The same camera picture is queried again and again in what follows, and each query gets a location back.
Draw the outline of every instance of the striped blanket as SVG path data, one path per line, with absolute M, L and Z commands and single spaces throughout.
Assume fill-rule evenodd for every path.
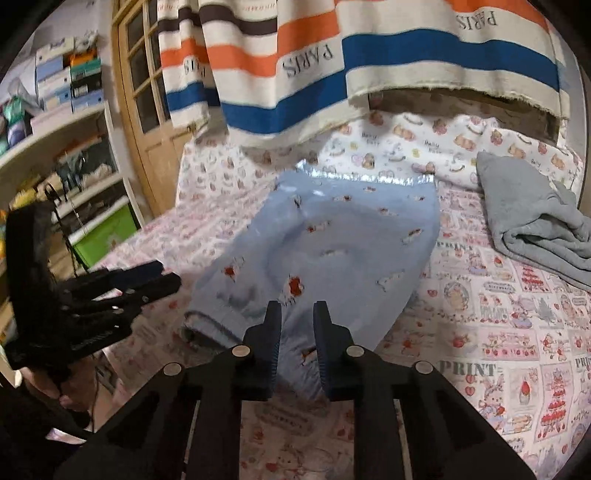
M 232 141 L 298 144 L 367 93 L 467 88 L 569 118 L 555 31 L 527 0 L 158 0 L 175 127 L 221 108 Z

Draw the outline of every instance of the bed sheet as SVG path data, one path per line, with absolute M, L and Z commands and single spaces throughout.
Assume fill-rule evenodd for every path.
M 270 188 L 184 202 L 103 260 L 129 267 L 157 258 L 183 278 L 176 295 L 150 305 L 134 334 L 106 351 L 130 393 L 167 362 L 212 357 L 182 337 L 190 288 Z M 439 240 L 378 352 L 403 365 L 432 362 L 538 478 L 550 479 L 591 421 L 591 297 L 496 253 L 479 193 L 444 181 L 438 188 Z M 243 408 L 241 478 L 352 478 L 352 440 L 350 403 L 310 404 L 279 392 Z
M 579 198 L 584 162 L 565 145 L 557 147 L 544 140 L 545 116 L 535 109 L 515 112 L 441 93 L 407 90 L 372 95 L 370 102 L 384 110 L 374 110 L 295 147 L 241 148 L 229 141 L 225 131 L 187 143 L 177 205 L 248 190 L 293 168 L 302 158 L 338 173 L 396 178 L 433 173 L 437 179 L 478 191 L 476 154 L 483 150 L 529 161 Z

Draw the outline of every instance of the wall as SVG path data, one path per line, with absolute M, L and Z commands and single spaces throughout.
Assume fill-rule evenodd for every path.
M 0 102 L 8 98 L 8 83 L 16 76 L 21 78 L 30 93 L 35 92 L 35 59 L 33 55 L 38 48 L 63 37 L 82 36 L 87 31 L 98 30 L 98 50 L 102 62 L 103 89 L 105 98 L 109 101 L 115 127 L 112 135 L 113 148 L 119 158 L 122 173 L 129 178 L 144 218 L 150 220 L 152 215 L 133 167 L 121 122 L 121 109 L 116 98 L 115 78 L 112 68 L 111 19 L 111 0 L 65 0 L 39 25 L 29 42 L 27 42 L 31 45 L 31 55 L 21 63 L 13 64 L 0 83 Z

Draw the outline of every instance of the green storage box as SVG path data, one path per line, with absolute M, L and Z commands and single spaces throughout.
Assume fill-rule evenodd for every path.
M 106 212 L 71 234 L 69 240 L 84 264 L 90 268 L 136 231 L 129 198 L 124 196 Z

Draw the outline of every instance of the blue stripe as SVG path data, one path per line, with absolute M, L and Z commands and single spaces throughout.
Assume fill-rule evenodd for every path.
M 209 106 L 220 106 L 220 97 L 215 88 L 205 88 L 203 82 L 189 83 L 183 90 L 166 93 L 168 110 L 175 112 L 194 103 L 207 102 Z
M 276 134 L 346 98 L 345 73 L 337 72 L 280 100 L 275 108 L 222 102 L 222 112 L 230 127 Z
M 396 35 L 360 34 L 343 39 L 347 72 L 365 66 L 444 61 L 467 69 L 507 70 L 533 78 L 558 92 L 558 71 L 548 57 L 504 40 L 463 42 L 440 30 L 417 29 Z
M 342 41 L 345 71 L 318 80 L 278 102 L 275 108 L 222 103 L 230 127 L 253 134 L 277 134 L 347 98 L 345 73 L 367 66 L 396 66 L 419 61 L 441 61 L 475 70 L 506 70 L 537 80 L 557 92 L 557 66 L 546 56 L 515 43 L 488 40 L 467 43 L 439 30 L 419 29 L 395 35 L 360 34 Z M 171 111 L 204 101 L 207 90 L 193 84 L 167 94 Z M 185 94 L 190 87 L 195 93 Z M 176 101 L 180 95 L 183 101 Z

